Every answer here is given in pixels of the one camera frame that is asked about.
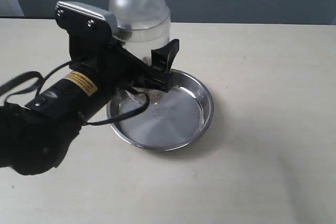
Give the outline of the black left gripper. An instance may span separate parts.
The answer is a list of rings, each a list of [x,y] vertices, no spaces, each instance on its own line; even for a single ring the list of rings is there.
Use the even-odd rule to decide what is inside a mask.
[[[55,21],[69,35],[71,58],[71,72],[55,83],[57,94],[114,93],[124,86],[171,90],[171,66],[180,49],[179,39],[151,50],[149,67],[113,37],[118,31],[113,14],[56,14]]]

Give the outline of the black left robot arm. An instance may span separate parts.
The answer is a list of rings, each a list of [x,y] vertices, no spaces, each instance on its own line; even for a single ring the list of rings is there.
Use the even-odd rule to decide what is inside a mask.
[[[37,175],[60,165],[83,126],[121,90],[133,95],[144,89],[168,92],[171,65],[180,42],[174,39],[152,51],[147,65],[124,49],[115,38],[113,22],[85,14],[65,14],[57,25],[69,35],[70,73],[41,91],[46,77],[37,71],[22,73],[1,86],[1,95],[36,78],[21,94],[35,92],[25,106],[4,101],[1,106],[1,167],[21,175]]]

